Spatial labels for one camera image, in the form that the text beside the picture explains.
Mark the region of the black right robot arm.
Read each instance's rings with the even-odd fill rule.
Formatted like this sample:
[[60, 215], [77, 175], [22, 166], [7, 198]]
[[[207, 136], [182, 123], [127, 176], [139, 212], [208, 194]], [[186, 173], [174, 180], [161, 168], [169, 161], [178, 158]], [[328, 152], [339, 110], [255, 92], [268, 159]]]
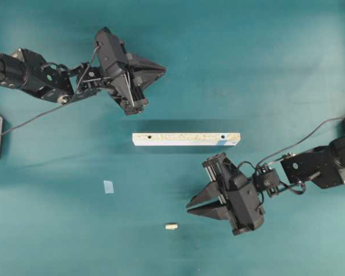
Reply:
[[227, 220], [234, 235], [262, 226], [264, 193], [269, 197], [289, 190], [302, 195], [306, 182], [321, 189], [345, 184], [345, 136], [328, 145], [297, 155], [288, 154], [281, 166], [289, 183], [282, 182], [275, 169], [264, 164], [251, 177], [245, 176], [222, 152], [202, 164], [210, 182], [186, 205], [187, 212], [216, 220]]

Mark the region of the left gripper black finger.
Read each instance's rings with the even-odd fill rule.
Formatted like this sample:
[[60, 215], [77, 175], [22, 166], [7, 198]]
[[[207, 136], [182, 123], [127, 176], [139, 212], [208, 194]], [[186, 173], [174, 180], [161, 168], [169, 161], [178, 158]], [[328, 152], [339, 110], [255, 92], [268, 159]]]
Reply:
[[133, 84], [140, 89], [146, 89], [165, 74], [165, 71], [138, 71], [134, 73]]
[[142, 70], [166, 71], [166, 68], [134, 53], [129, 53], [129, 65]]

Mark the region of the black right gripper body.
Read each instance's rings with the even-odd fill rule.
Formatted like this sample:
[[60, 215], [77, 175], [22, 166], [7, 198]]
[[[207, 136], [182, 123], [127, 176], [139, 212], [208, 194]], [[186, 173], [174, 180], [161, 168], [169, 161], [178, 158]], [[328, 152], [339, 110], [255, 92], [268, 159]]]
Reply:
[[239, 170], [239, 168], [235, 166], [230, 161], [230, 159], [228, 159], [226, 153], [224, 152], [207, 159], [204, 162], [204, 167], [207, 168], [208, 171], [210, 172], [212, 181], [217, 181], [220, 187], [221, 194], [217, 197], [218, 198], [217, 201], [220, 201], [228, 209], [229, 199], [227, 198], [227, 190], [228, 190], [229, 179], [231, 178], [231, 176], [233, 176], [233, 173], [235, 172], [235, 170]]

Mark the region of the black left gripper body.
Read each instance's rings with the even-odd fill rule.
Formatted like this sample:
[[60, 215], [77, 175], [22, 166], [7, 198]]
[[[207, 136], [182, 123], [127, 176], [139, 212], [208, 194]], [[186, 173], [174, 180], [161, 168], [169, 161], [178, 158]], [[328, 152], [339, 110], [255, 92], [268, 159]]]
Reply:
[[148, 105], [148, 99], [144, 96], [139, 86], [135, 86], [132, 81], [134, 56], [126, 54], [127, 65], [122, 74], [113, 80], [106, 81], [106, 89], [110, 97], [121, 107], [125, 115], [130, 116], [144, 111]]

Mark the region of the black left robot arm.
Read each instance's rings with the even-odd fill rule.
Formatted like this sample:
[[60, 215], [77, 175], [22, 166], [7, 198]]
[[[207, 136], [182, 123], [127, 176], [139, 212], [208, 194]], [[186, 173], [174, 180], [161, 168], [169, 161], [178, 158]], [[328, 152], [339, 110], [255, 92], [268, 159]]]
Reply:
[[126, 56], [126, 68], [110, 76], [102, 67], [89, 63], [73, 69], [48, 63], [28, 49], [18, 49], [12, 55], [0, 53], [0, 86], [60, 104], [80, 101], [106, 90], [127, 116], [138, 114], [148, 105], [143, 91], [163, 76], [166, 69], [132, 53]]

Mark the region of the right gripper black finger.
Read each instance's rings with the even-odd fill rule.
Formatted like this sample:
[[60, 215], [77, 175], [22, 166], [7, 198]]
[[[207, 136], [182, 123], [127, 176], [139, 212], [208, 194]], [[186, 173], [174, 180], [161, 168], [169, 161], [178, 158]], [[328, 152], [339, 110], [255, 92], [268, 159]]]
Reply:
[[186, 205], [187, 208], [217, 198], [221, 194], [217, 181], [209, 182], [197, 195]]
[[220, 201], [211, 202], [187, 211], [190, 214], [204, 216], [215, 220], [229, 220], [228, 209]]

